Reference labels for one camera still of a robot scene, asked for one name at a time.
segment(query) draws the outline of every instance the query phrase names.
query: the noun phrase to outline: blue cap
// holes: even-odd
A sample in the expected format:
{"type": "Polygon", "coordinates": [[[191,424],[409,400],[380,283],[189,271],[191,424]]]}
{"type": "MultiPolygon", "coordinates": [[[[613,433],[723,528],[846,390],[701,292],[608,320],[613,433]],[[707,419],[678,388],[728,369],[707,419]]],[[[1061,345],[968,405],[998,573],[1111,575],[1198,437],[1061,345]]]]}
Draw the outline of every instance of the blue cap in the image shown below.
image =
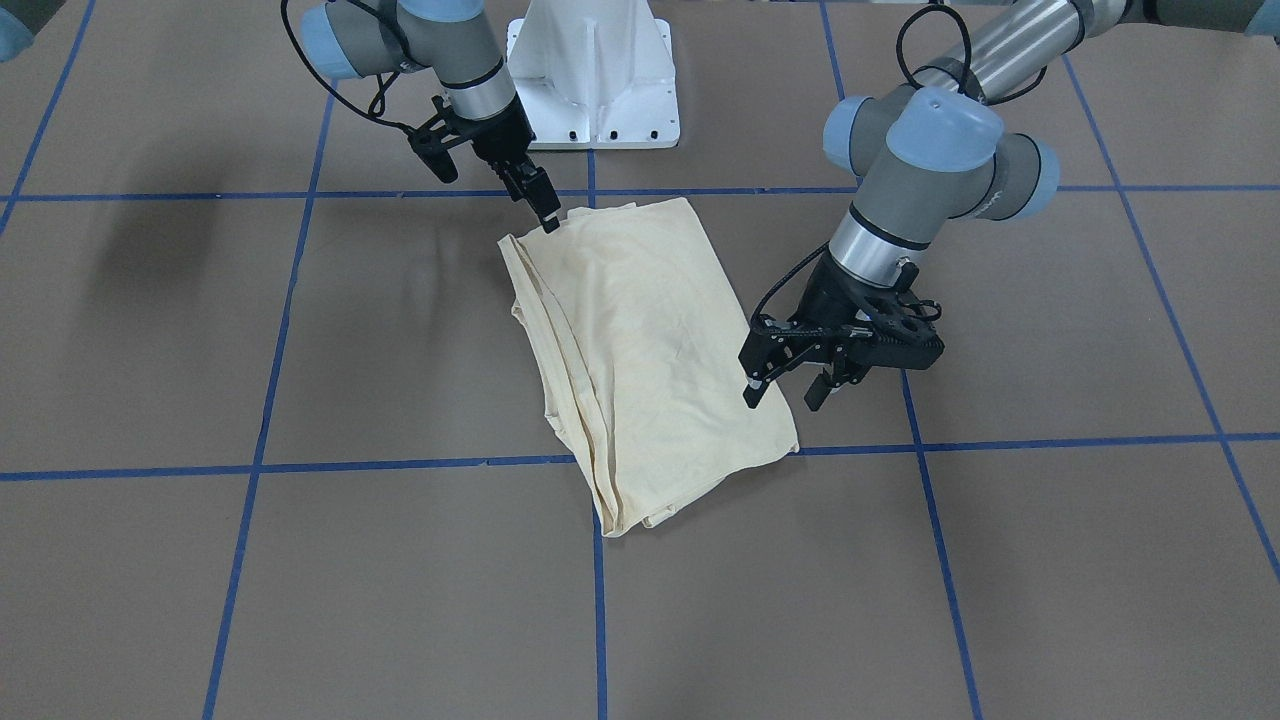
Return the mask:
{"type": "Polygon", "coordinates": [[[307,58],[323,76],[334,79],[360,77],[338,44],[325,8],[316,5],[302,14],[302,46],[307,49],[307,58]]]}
{"type": "Polygon", "coordinates": [[[13,13],[0,8],[0,63],[13,60],[19,53],[31,47],[36,36],[13,13]]]}
{"type": "Polygon", "coordinates": [[[484,0],[399,0],[399,5],[433,23],[461,23],[484,12],[484,0]]]}
{"type": "Polygon", "coordinates": [[[1057,183],[1062,181],[1062,165],[1057,161],[1057,152],[1053,152],[1052,147],[1042,143],[1034,137],[1029,137],[1028,140],[1036,145],[1036,151],[1041,155],[1041,174],[1039,178],[1036,179],[1036,190],[1032,191],[1032,196],[1027,201],[1027,205],[1023,205],[1021,210],[1014,213],[1009,218],[1010,220],[1015,218],[1028,218],[1048,206],[1048,201],[1052,200],[1053,193],[1057,192],[1057,183]]]}
{"type": "Polygon", "coordinates": [[[1280,0],[1266,0],[1258,12],[1253,13],[1244,35],[1280,36],[1280,0]]]}
{"type": "Polygon", "coordinates": [[[1005,122],[995,110],[957,92],[916,90],[890,126],[886,145],[904,163],[937,173],[964,173],[996,152],[1005,122]]]}
{"type": "Polygon", "coordinates": [[[850,143],[854,136],[854,120],[858,119],[858,110],[863,102],[870,100],[865,95],[845,97],[827,115],[827,124],[822,127],[822,151],[827,159],[837,168],[854,172],[854,159],[850,143]]]}

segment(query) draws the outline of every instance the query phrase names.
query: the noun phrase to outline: cloth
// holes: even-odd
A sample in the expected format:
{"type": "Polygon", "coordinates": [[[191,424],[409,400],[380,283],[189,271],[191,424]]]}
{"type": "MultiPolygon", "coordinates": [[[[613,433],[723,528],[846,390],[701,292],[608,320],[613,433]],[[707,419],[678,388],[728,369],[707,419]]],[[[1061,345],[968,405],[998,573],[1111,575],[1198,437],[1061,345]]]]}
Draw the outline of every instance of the cloth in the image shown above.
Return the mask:
{"type": "Polygon", "coordinates": [[[777,386],[742,401],[748,324],[685,199],[579,209],[499,243],[547,398],[600,530],[653,528],[728,474],[799,447],[777,386]]]}

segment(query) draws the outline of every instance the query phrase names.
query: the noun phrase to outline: beige cloth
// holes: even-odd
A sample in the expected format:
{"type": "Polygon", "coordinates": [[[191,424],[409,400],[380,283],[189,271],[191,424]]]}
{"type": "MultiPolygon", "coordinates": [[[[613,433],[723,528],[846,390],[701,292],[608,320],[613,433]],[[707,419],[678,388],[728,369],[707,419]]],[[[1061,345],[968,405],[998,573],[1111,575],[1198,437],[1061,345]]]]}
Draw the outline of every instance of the beige cloth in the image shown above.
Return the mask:
{"type": "Polygon", "coordinates": [[[571,210],[499,242],[547,396],[605,537],[652,528],[797,448],[782,391],[742,401],[748,325],[685,199],[571,210]]]}

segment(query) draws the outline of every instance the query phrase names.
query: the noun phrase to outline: white plastic base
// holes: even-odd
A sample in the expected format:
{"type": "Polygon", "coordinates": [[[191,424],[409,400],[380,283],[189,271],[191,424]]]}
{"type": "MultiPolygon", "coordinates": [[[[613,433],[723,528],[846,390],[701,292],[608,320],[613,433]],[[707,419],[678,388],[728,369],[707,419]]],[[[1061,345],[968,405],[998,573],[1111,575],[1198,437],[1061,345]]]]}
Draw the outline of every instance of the white plastic base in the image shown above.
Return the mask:
{"type": "MultiPolygon", "coordinates": [[[[671,26],[654,19],[671,59],[671,26]]],[[[525,20],[512,20],[507,27],[507,56],[511,58],[525,20]]],[[[584,68],[621,64],[634,67],[626,56],[613,56],[607,47],[598,47],[595,27],[584,26],[585,37],[577,50],[586,56],[576,59],[584,68]]],[[[632,79],[612,101],[600,105],[573,102],[556,88],[548,77],[518,77],[516,91],[536,136],[534,150],[655,150],[675,147],[680,142],[680,111],[676,105],[675,73],[668,78],[632,79]]]]}

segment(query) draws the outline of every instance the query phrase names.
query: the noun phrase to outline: folded fabric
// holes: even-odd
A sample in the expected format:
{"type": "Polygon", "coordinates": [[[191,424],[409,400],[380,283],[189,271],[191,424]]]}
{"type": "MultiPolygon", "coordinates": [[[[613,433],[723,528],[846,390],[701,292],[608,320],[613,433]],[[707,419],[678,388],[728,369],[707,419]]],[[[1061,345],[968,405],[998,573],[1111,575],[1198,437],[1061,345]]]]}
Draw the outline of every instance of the folded fabric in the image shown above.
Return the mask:
{"type": "Polygon", "coordinates": [[[602,533],[652,528],[728,474],[797,448],[774,386],[742,401],[742,309],[685,199],[571,210],[499,242],[547,397],[602,533]]]}

